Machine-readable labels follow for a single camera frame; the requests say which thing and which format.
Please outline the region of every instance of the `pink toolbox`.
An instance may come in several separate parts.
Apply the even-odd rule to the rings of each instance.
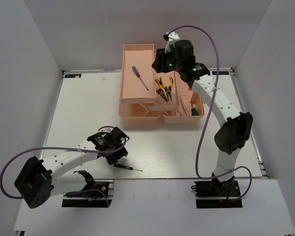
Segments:
[[[196,124],[204,115],[203,101],[176,72],[157,74],[151,67],[154,62],[153,44],[131,44],[123,47],[122,79],[119,99],[119,116],[126,125],[140,124]],[[146,84],[132,71],[135,66]],[[162,77],[166,86],[173,78],[172,101],[166,102],[157,92],[155,78]],[[192,116],[191,108],[199,115]]]

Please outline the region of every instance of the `cable tie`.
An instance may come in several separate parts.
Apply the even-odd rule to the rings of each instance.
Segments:
[[[209,91],[209,93],[210,93],[210,92],[213,92],[214,90],[220,90],[220,88],[219,88],[219,87],[216,87],[216,86],[213,85],[213,88],[212,88],[211,91]]]
[[[80,146],[78,146],[77,151],[78,151],[81,155],[83,155],[83,152],[81,151],[81,147],[80,147]]]

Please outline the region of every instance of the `purple-handled screwdriver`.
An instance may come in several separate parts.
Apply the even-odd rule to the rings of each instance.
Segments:
[[[140,73],[138,72],[137,68],[135,66],[132,67],[132,70],[133,72],[136,74],[136,76],[141,80],[142,84],[144,85],[144,87],[146,87],[147,91],[148,91],[148,88],[147,86],[145,85],[145,83],[143,82],[143,80],[141,79],[141,75]]]

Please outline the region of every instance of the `screwdriver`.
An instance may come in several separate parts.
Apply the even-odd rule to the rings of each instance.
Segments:
[[[146,87],[147,91],[148,91],[148,88],[147,86],[145,85],[145,83],[143,82],[143,80],[141,79],[141,75],[140,73],[138,72],[137,68],[135,66],[132,67],[132,70],[133,72],[136,74],[136,76],[141,80],[142,84],[144,85],[144,87]]]
[[[133,169],[130,166],[124,166],[122,164],[117,164],[117,163],[114,164],[114,167],[122,168],[122,169],[127,169],[127,170],[131,170],[131,171],[142,171],[142,170]]]

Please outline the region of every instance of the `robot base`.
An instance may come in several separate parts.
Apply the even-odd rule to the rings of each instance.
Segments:
[[[242,208],[241,200],[232,201],[240,196],[236,180],[223,192],[217,191],[212,186],[212,181],[197,181],[191,189],[196,191],[197,208]]]

